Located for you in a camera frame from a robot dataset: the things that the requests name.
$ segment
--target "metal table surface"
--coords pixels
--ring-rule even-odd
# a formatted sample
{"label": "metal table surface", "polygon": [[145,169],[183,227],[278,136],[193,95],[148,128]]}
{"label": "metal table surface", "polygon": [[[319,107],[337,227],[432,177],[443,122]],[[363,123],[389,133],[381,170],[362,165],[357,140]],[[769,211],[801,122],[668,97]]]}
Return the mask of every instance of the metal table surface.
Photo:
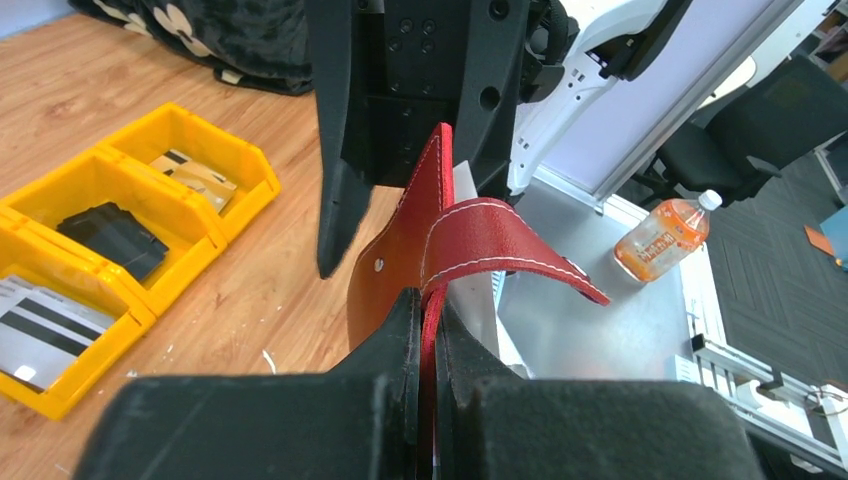
{"label": "metal table surface", "polygon": [[612,258],[613,246],[644,218],[644,210],[614,197],[600,215],[538,180],[516,210],[612,300],[601,307],[542,276],[507,277],[499,316],[532,374],[537,378],[672,379],[673,356],[692,358],[680,267],[641,285]]}

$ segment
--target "red leather strap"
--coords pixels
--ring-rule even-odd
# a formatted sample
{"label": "red leather strap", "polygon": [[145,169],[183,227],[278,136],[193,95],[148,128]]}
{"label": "red leather strap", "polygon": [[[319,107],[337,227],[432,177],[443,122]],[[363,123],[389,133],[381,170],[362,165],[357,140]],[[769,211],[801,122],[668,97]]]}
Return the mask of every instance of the red leather strap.
{"label": "red leather strap", "polygon": [[480,272],[525,271],[559,280],[586,298],[609,299],[582,270],[548,247],[508,204],[474,198],[448,208],[427,232],[421,263],[421,289]]}
{"label": "red leather strap", "polygon": [[453,205],[453,144],[440,124],[421,154],[386,228],[362,251],[348,290],[348,335],[357,347],[383,322],[401,290],[424,293],[419,394],[419,455],[432,452],[436,332],[451,280],[479,272],[526,271],[565,282],[592,301],[609,299],[551,250],[507,205],[478,198]]}

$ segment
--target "wooden floor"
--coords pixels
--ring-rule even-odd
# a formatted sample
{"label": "wooden floor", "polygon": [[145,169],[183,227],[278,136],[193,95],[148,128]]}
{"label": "wooden floor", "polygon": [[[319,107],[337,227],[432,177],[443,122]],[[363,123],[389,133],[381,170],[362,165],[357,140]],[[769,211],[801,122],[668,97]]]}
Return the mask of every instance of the wooden floor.
{"label": "wooden floor", "polygon": [[378,190],[344,263],[315,264],[321,159],[313,95],[229,87],[154,40],[75,15],[0,42],[0,196],[174,101],[258,145],[283,192],[61,422],[0,398],[0,478],[67,478],[126,374],[326,370],[348,352],[347,284],[356,252],[399,197]]}

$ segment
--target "white stitching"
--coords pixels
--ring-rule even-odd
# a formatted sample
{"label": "white stitching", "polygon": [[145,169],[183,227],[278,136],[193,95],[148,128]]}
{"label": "white stitching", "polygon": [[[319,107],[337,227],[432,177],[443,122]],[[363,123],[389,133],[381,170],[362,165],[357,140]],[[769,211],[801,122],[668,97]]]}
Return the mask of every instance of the white stitching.
{"label": "white stitching", "polygon": [[[442,163],[442,161],[441,161],[442,160],[442,157],[441,157],[442,149],[441,148],[439,149],[438,152],[436,152],[436,155],[438,155],[438,160],[439,160],[436,163],[439,167],[439,200],[438,201],[439,201],[439,216],[441,216],[444,213],[444,212],[442,212],[442,205],[444,205],[443,199],[444,199],[444,195],[445,195],[444,192],[443,192],[443,189],[442,189],[442,169],[444,168],[444,165],[441,164]],[[424,259],[427,258],[426,257],[426,255],[427,255],[427,242],[430,241],[430,233],[432,233],[433,226],[435,226],[436,223],[439,223],[438,219],[436,219],[436,222],[433,223],[433,225],[430,226],[430,231],[427,232],[427,240],[424,241],[424,252],[421,253],[421,275],[420,275],[420,278],[418,279],[419,282],[421,280],[424,280]]]}
{"label": "white stitching", "polygon": [[518,215],[517,213],[515,213],[515,210],[513,210],[513,209],[511,209],[511,208],[509,208],[509,207],[507,207],[507,206],[505,206],[505,205],[500,205],[500,204],[492,203],[492,202],[475,203],[475,204],[472,204],[472,205],[465,205],[464,207],[457,208],[456,210],[451,210],[451,211],[449,211],[449,212],[443,212],[443,213],[442,213],[442,215],[441,215],[439,218],[437,218],[435,222],[433,222],[433,225],[431,225],[431,226],[430,226],[430,231],[429,231],[429,232],[427,232],[427,240],[424,242],[424,254],[421,256],[421,273],[420,273],[420,275],[419,275],[419,276],[420,276],[420,281],[421,281],[421,282],[423,282],[423,281],[424,281],[424,265],[425,265],[425,264],[426,264],[426,262],[427,262],[427,249],[428,249],[428,247],[429,247],[429,245],[430,245],[430,237],[431,237],[431,235],[433,234],[433,230],[435,230],[436,225],[438,225],[438,224],[439,224],[442,220],[444,220],[444,219],[446,219],[446,218],[450,217],[450,216],[451,216],[451,215],[453,215],[454,213],[458,213],[458,212],[461,212],[461,211],[463,211],[463,210],[468,210],[469,208],[474,208],[474,207],[485,207],[485,206],[497,207],[497,208],[500,208],[500,209],[502,209],[502,210],[506,210],[507,212],[509,212],[509,213],[511,213],[511,214],[513,214],[513,215],[515,215],[515,216],[516,216],[519,220],[521,220],[521,222],[522,222],[522,223],[524,223],[524,219],[523,219],[523,218],[521,218],[521,216],[520,216],[520,215]]}
{"label": "white stitching", "polygon": [[594,286],[594,285],[592,285],[591,283],[587,282],[585,279],[580,278],[579,276],[577,276],[577,275],[575,275],[575,274],[573,274],[573,273],[571,273],[571,272],[568,272],[568,271],[563,270],[563,269],[561,269],[561,268],[557,268],[557,267],[555,267],[555,266],[553,266],[553,265],[548,265],[547,263],[539,262],[539,261],[537,261],[537,260],[532,260],[532,259],[529,259],[529,258],[520,258],[520,257],[486,257],[486,258],[480,258],[480,259],[478,259],[478,260],[471,260],[471,261],[469,261],[469,262],[463,262],[463,263],[460,263],[459,265],[454,265],[454,266],[449,267],[449,268],[446,268],[446,269],[442,270],[441,272],[439,272],[439,273],[437,273],[437,274],[433,275],[432,277],[430,277],[430,279],[429,279],[429,280],[427,280],[427,283],[425,283],[425,284],[424,284],[424,288],[422,288],[422,289],[421,289],[421,291],[422,291],[422,292],[426,292],[426,291],[427,291],[427,287],[429,287],[429,286],[430,286],[430,282],[432,282],[432,281],[433,281],[436,277],[438,277],[439,275],[444,275],[445,273],[448,273],[448,272],[450,272],[450,271],[452,271],[452,270],[456,270],[457,268],[462,268],[462,267],[465,267],[465,266],[468,266],[468,265],[473,265],[473,264],[475,264],[475,263],[485,262],[485,261],[487,261],[487,260],[515,260],[515,261],[519,261],[519,262],[529,262],[529,263],[534,263],[534,264],[536,264],[536,265],[541,265],[541,266],[543,266],[543,267],[548,267],[548,268],[550,268],[550,269],[552,269],[552,270],[555,270],[555,271],[560,272],[560,273],[564,273],[564,274],[568,275],[569,277],[574,278],[575,280],[577,280],[577,281],[578,281],[578,282],[580,282],[581,284],[583,284],[583,285],[585,285],[586,287],[588,287],[590,290],[593,290],[595,293],[597,293],[597,294],[599,294],[599,295],[602,295],[602,296],[606,296],[606,295],[604,295],[604,293],[603,293],[603,292],[601,292],[600,290],[598,290],[598,289],[597,289],[597,287],[595,287],[595,286]]}
{"label": "white stitching", "polygon": [[437,174],[439,176],[439,198],[436,200],[437,202],[439,202],[439,205],[438,205],[438,208],[436,209],[436,211],[441,213],[442,212],[442,205],[444,205],[444,198],[445,198],[444,186],[442,185],[442,170],[444,170],[445,166],[442,165],[442,149],[441,148],[436,150],[436,167],[437,167],[436,168]]}
{"label": "white stitching", "polygon": [[[430,138],[430,141],[427,143],[427,148],[424,150],[424,154],[421,156],[422,160],[427,158],[427,154],[430,153],[430,147],[432,147],[433,144],[436,143],[436,140],[440,139],[441,137],[442,137],[441,134],[436,134],[436,135],[433,135],[432,138]],[[423,164],[424,164],[424,162],[421,161],[421,162],[418,162],[418,165],[415,166],[415,171],[412,172],[412,177],[409,179],[409,185],[407,185],[406,189],[403,191],[403,195],[401,195],[401,197],[400,197],[400,201],[398,202],[398,206],[397,206],[397,208],[395,208],[395,213],[392,214],[392,218],[389,219],[389,223],[386,225],[386,228],[384,228],[383,231],[380,232],[379,235],[374,237],[374,240],[371,240],[371,244],[368,245],[368,247],[365,250],[363,250],[362,253],[359,254],[359,258],[364,258],[365,255],[368,252],[370,252],[372,248],[374,248],[374,245],[377,245],[377,242],[381,238],[383,238],[383,235],[385,235],[386,232],[388,232],[391,229],[392,224],[395,221],[395,218],[397,218],[398,212],[400,212],[400,207],[402,207],[403,203],[406,201],[406,195],[409,193],[410,190],[412,190],[412,185],[415,183],[415,178],[418,176],[418,172],[421,171],[421,165],[423,165]]]}

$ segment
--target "plastic bottle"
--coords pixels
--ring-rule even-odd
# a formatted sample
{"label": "plastic bottle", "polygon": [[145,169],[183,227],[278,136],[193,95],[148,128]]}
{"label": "plastic bottle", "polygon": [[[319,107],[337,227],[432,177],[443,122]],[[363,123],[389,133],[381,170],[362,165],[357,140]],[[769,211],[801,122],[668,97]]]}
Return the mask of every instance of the plastic bottle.
{"label": "plastic bottle", "polygon": [[707,190],[698,200],[666,200],[615,245],[615,260],[633,278],[653,282],[694,252],[710,233],[709,214],[721,206]]}

